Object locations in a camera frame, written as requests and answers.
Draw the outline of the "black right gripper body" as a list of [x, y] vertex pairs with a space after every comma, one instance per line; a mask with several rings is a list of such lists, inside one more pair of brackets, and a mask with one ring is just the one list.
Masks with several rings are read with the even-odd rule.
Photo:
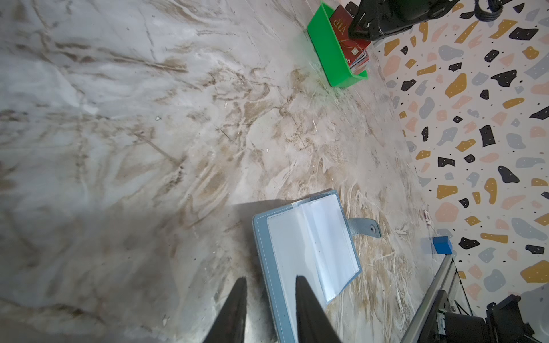
[[378, 41], [444, 17], [456, 4], [447, 0], [362, 0], [348, 34], [351, 39]]

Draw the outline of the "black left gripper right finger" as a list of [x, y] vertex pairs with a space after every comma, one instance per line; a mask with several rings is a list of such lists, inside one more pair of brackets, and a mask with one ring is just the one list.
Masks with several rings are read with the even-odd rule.
[[295, 289], [298, 342], [341, 343], [304, 276], [296, 277]]

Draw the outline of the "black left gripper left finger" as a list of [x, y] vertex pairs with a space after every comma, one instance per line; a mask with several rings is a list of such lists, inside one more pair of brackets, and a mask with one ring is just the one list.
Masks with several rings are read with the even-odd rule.
[[247, 280], [240, 277], [217, 315], [204, 343], [243, 343], [247, 318]]

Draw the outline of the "green plastic card tray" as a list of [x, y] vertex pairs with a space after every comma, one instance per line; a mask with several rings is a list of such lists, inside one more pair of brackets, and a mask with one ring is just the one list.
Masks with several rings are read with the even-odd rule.
[[369, 76], [367, 71], [359, 75], [351, 72], [330, 23], [330, 16], [334, 12], [335, 10], [332, 7], [321, 2], [318, 10], [307, 25], [307, 33], [310, 36], [330, 86], [346, 89], [360, 81], [368, 80]]

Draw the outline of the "blue card holder wallet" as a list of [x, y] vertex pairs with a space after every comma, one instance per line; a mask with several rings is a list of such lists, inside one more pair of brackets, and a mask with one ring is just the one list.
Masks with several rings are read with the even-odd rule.
[[335, 190], [255, 215], [253, 232], [280, 342], [298, 340], [297, 277], [325, 309], [362, 271], [353, 237], [381, 236], [375, 220], [348, 219]]

